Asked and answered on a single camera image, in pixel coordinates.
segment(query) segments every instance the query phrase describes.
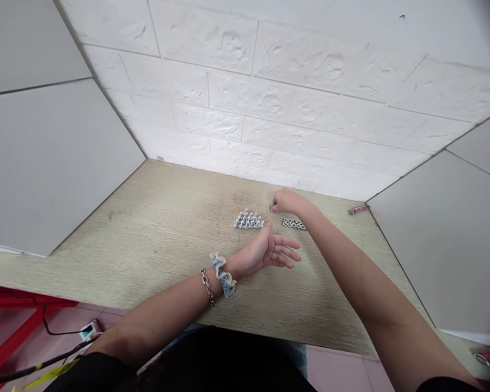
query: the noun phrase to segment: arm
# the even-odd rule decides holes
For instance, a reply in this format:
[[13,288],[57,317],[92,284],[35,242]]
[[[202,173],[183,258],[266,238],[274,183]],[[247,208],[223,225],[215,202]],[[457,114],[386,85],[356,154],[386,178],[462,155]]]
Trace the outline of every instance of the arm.
[[[233,279],[252,276],[268,265],[292,268],[284,256],[299,261],[301,258],[288,247],[299,245],[288,238],[272,235],[272,221],[238,253],[226,258],[223,270]],[[216,278],[214,267],[205,275],[217,301],[223,295],[221,281]],[[85,355],[102,352],[120,359],[123,363],[139,368],[167,346],[191,322],[209,308],[207,289],[198,273],[166,290],[153,295],[123,316],[113,327],[105,331],[88,349]]]
[[425,319],[368,256],[310,201],[289,189],[274,195],[272,212],[296,215],[363,322],[397,392],[446,376],[480,388]]

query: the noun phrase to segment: gray wall panel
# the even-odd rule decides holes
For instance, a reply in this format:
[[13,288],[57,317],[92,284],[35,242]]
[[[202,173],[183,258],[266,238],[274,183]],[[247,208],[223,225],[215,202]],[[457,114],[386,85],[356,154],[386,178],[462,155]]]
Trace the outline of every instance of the gray wall panel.
[[92,79],[0,95],[0,245],[49,255],[144,160]]
[[490,175],[444,151],[369,205],[436,327],[490,334]]
[[0,92],[90,76],[51,0],[0,0]]
[[448,150],[490,173],[490,119],[453,143]]

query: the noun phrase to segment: chain bracelet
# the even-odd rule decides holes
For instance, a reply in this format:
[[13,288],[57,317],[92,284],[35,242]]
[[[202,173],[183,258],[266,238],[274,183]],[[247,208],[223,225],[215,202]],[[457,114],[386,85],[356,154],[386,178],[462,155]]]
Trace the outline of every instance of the chain bracelet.
[[211,306],[216,305],[216,301],[214,300],[214,296],[211,293],[211,289],[209,288],[209,279],[205,276],[205,271],[207,271],[206,268],[203,268],[201,270],[201,280],[203,281],[203,284],[207,288],[207,294],[209,294],[209,302],[211,303]]

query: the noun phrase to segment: red marker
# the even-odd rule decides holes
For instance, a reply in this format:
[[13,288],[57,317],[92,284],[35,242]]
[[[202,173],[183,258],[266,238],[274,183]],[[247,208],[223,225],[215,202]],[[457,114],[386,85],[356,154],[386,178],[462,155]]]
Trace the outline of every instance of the red marker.
[[349,215],[354,215],[355,213],[358,213],[358,212],[361,212],[361,211],[365,211],[365,210],[368,210],[370,208],[370,206],[359,206],[359,207],[356,207],[355,209],[351,209],[348,214]]

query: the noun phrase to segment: person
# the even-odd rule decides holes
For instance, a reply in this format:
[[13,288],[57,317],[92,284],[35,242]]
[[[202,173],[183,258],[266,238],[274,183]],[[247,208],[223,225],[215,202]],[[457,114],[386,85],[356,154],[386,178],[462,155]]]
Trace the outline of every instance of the person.
[[[314,204],[284,188],[275,193],[271,212],[291,213],[303,222],[397,392],[480,389],[403,293]],[[271,230],[269,220],[223,265],[214,255],[216,268],[207,269],[206,278],[196,274],[129,311],[46,391],[314,390],[298,369],[297,353],[282,341],[215,327],[187,328],[211,306],[209,297],[218,301],[224,291],[232,294],[236,282],[266,266],[293,268],[290,260],[301,260],[293,250],[299,245]]]

